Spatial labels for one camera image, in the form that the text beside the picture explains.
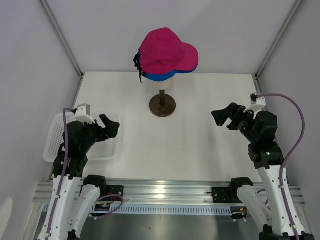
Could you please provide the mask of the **cream mannequin head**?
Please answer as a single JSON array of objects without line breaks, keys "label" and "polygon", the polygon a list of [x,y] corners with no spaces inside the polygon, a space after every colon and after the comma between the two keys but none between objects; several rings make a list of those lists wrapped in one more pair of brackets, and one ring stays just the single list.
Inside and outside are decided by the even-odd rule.
[{"label": "cream mannequin head", "polygon": [[163,81],[153,81],[153,85],[154,87],[159,90],[159,91],[162,91],[162,90],[167,90],[171,87],[172,85],[172,82],[173,82],[173,78],[169,78],[169,79],[166,79],[166,80],[163,80]]}]

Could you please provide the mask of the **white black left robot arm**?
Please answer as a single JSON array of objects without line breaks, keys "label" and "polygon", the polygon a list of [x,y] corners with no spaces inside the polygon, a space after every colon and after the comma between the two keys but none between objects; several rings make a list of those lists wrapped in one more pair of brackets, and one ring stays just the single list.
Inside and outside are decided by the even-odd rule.
[{"label": "white black left robot arm", "polygon": [[39,240],[78,240],[93,205],[97,200],[116,198],[108,195],[104,176],[88,175],[83,178],[88,163],[88,152],[96,143],[117,137],[120,123],[99,115],[103,126],[96,120],[88,123],[79,117],[63,122],[62,143],[53,162],[53,188],[48,212]]}]

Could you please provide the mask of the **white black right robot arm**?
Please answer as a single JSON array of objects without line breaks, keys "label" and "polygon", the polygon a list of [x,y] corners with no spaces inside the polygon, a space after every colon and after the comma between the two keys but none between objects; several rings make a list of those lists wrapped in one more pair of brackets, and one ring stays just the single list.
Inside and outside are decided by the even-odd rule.
[{"label": "white black right robot arm", "polygon": [[259,228],[260,240],[313,240],[307,233],[295,210],[288,182],[284,176],[284,156],[275,142],[278,118],[268,111],[246,109],[231,103],[212,111],[217,126],[227,120],[227,128],[240,131],[249,141],[248,155],[260,176],[268,203],[265,203],[248,177],[233,178],[227,194],[233,202],[242,202]]}]

